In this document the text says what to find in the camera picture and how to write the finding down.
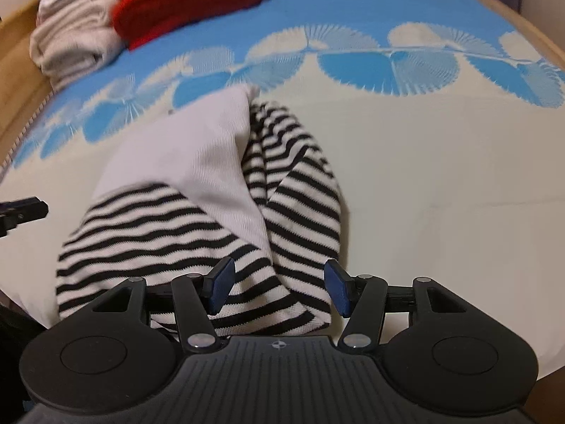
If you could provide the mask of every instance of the bed sheet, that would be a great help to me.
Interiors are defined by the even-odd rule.
[[[268,0],[125,52],[52,101],[5,174],[0,199],[50,213],[0,240],[0,288],[55,323],[60,245],[124,134],[238,82],[324,148],[349,273],[433,277],[541,376],[565,365],[565,75],[475,0]]]

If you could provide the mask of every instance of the circular pad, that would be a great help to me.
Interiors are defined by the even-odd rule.
[[[518,406],[537,379],[532,348],[484,314],[420,318],[388,342],[383,365],[406,398],[452,416]]]
[[[22,355],[20,375],[35,402],[106,414],[141,402],[171,376],[176,355],[158,331],[115,313],[77,315],[35,338]]]
[[[438,341],[432,355],[437,365],[460,375],[484,373],[498,361],[494,347],[470,336],[453,336]]]
[[[94,375],[120,365],[128,350],[123,342],[107,336],[87,336],[72,341],[61,352],[61,362],[69,370]]]

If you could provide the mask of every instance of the logo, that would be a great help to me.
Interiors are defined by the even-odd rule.
[[[284,341],[277,340],[273,344],[271,344],[275,349],[284,349],[286,348],[287,344]]]

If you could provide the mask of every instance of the black and white stripes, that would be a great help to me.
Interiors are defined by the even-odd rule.
[[[57,300],[66,317],[127,277],[149,286],[188,272],[207,273],[222,257],[236,284],[212,317],[218,334],[303,334],[330,322],[323,265],[337,258],[337,182],[312,136],[284,107],[251,107],[241,168],[263,215],[268,251],[237,237],[176,189],[127,187],[93,205],[63,245]],[[171,313],[152,323],[174,330]]]

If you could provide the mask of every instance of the folded white towel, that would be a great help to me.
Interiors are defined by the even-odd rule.
[[[29,56],[54,90],[112,62],[124,44],[111,27],[119,0],[77,0],[36,28]]]

